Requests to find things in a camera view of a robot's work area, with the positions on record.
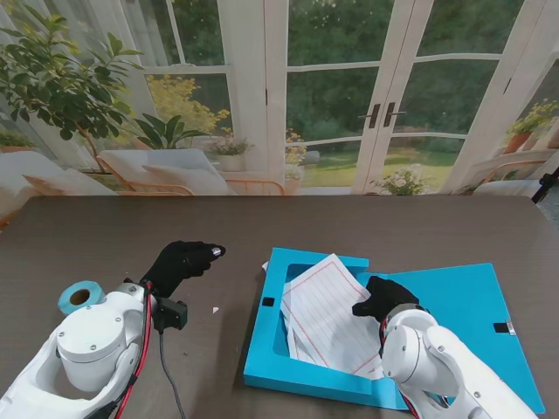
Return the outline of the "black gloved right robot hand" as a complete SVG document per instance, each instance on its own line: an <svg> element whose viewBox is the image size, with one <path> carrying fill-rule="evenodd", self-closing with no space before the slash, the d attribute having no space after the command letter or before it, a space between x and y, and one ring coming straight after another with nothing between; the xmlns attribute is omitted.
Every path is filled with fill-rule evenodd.
<svg viewBox="0 0 559 419"><path fill-rule="evenodd" d="M371 276L366 285L369 297L363 302L353 305L352 313L356 317L372 317L382 323L388 314L403 304L418 305L419 299L400 284Z"/></svg>

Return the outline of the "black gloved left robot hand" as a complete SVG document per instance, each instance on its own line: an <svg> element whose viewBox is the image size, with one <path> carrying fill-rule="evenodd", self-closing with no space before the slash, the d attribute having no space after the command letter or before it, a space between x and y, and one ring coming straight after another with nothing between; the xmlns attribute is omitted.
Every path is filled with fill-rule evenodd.
<svg viewBox="0 0 559 419"><path fill-rule="evenodd" d="M172 242L163 248L140 284L151 284L151 291L156 297L169 298L183 280L203 276L211 263L225 253L225 247L218 244Z"/></svg>

